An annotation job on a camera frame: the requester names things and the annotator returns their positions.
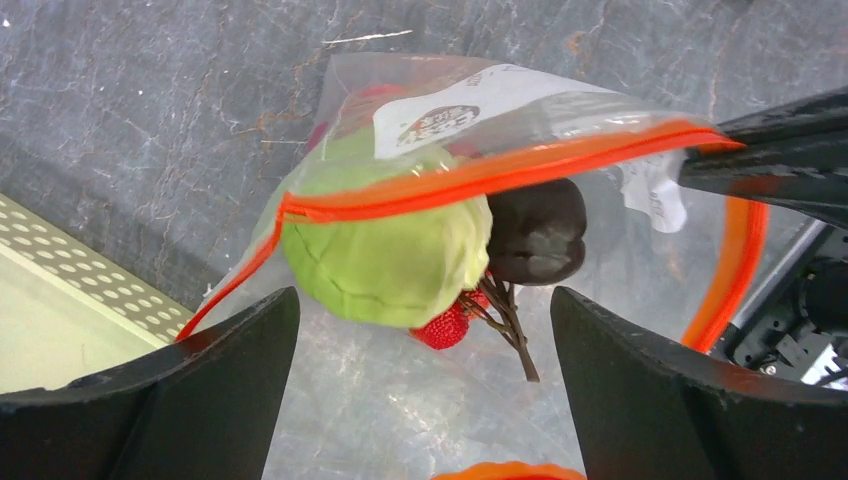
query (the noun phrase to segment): perforated metal tray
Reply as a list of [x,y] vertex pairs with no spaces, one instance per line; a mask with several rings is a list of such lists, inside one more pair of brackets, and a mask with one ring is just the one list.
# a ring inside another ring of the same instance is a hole
[[0,392],[130,361],[173,342],[190,315],[0,195]]

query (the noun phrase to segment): fake fruit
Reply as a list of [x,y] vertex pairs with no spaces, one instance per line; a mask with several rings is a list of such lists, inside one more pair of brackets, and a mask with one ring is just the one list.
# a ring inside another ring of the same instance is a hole
[[586,205],[568,179],[488,197],[489,270],[505,282],[550,285],[573,275],[586,257]]
[[[360,103],[363,99],[377,97],[376,100],[372,101],[372,105],[370,105],[371,114],[367,116],[367,120],[364,122],[359,122],[359,126],[367,126],[371,123],[372,117],[374,115],[373,110],[376,110],[380,106],[382,106],[386,101],[392,99],[392,96],[403,95],[406,93],[406,89],[399,85],[375,85],[372,87],[367,87],[364,90],[360,90],[359,92],[351,94],[345,104],[342,105],[341,112],[338,113],[338,118],[345,118],[345,110],[350,110],[351,106],[349,105],[345,108],[345,105],[348,104],[348,101],[351,105],[356,105]],[[306,141],[306,153],[309,153],[318,143],[323,140],[324,134],[327,133],[327,128],[329,127],[329,122],[324,122],[314,130],[312,130],[312,134],[309,135],[309,140]]]
[[[425,146],[391,162],[374,159],[374,130],[327,140],[283,180],[283,193],[355,190],[398,175],[451,168],[446,150]],[[261,225],[272,225],[273,211]],[[287,222],[281,246],[301,290],[338,317],[420,328],[472,289],[489,257],[492,217],[485,197],[407,215],[331,223]],[[259,238],[263,232],[254,233]]]
[[409,334],[434,350],[444,350],[459,343],[468,333],[469,316],[455,303],[423,328],[412,328]]
[[483,290],[481,290],[480,287],[477,287],[473,291],[464,293],[466,296],[468,296],[469,299],[476,302],[477,305],[483,307],[483,309],[487,309],[492,305],[491,302],[489,302],[489,297],[487,297],[486,294],[483,293]]

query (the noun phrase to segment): label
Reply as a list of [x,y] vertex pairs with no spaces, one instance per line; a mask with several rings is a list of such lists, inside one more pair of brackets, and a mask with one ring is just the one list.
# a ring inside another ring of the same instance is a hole
[[686,224],[680,186],[672,180],[680,171],[683,157],[683,152],[675,151],[617,165],[624,176],[624,206],[646,213],[651,226],[661,233],[679,232]]
[[375,156],[403,155],[483,120],[565,92],[614,93],[515,65],[495,65],[439,92],[395,100],[377,109]]

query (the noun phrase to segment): orange object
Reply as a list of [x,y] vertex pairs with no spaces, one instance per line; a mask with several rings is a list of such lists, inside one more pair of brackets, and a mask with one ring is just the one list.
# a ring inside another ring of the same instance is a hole
[[[277,209],[273,233],[263,241],[245,268],[186,324],[177,336],[177,341],[189,336],[206,313],[259,269],[277,247],[285,222],[346,222],[413,213],[479,195],[543,183],[646,155],[692,146],[723,149],[744,147],[711,128],[696,125],[688,120],[672,120],[641,132],[599,134],[526,147],[479,161],[468,161],[451,171],[395,177],[357,191],[320,196],[286,193]],[[728,224],[755,220],[747,216],[743,220],[743,215],[747,215],[743,214],[743,211],[748,212],[748,209],[729,208]],[[753,228],[751,223],[748,225],[752,228],[746,230],[748,237],[745,237],[745,242],[748,248],[745,249],[745,254],[753,256],[753,259],[722,255],[722,265],[719,266],[713,281],[716,289],[722,287],[722,290],[730,293],[740,290],[744,293],[750,283],[750,278],[719,275],[723,269],[745,273],[749,266],[745,262],[753,261],[756,266],[762,245],[749,237],[756,236],[755,230],[761,229]],[[726,244],[729,241],[728,235],[729,233],[725,235]],[[728,315],[732,315],[739,301],[741,297],[724,297],[719,300],[720,308],[705,310],[706,307],[702,307],[706,313],[700,318],[703,328],[699,331],[712,332],[709,326],[720,328],[724,322],[724,317],[720,314],[729,311]]]
[[682,343],[707,353],[733,320],[754,278],[766,243],[768,206],[727,197],[719,264],[701,308],[683,334]]
[[586,477],[553,464],[508,462],[478,463],[463,472],[436,475],[432,480],[586,480]]

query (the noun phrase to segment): dark brown fruit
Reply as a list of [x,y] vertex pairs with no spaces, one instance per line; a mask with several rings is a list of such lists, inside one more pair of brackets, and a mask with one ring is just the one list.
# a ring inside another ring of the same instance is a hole
[[558,283],[583,265],[586,205],[577,185],[560,179],[489,195],[489,270],[519,285]]

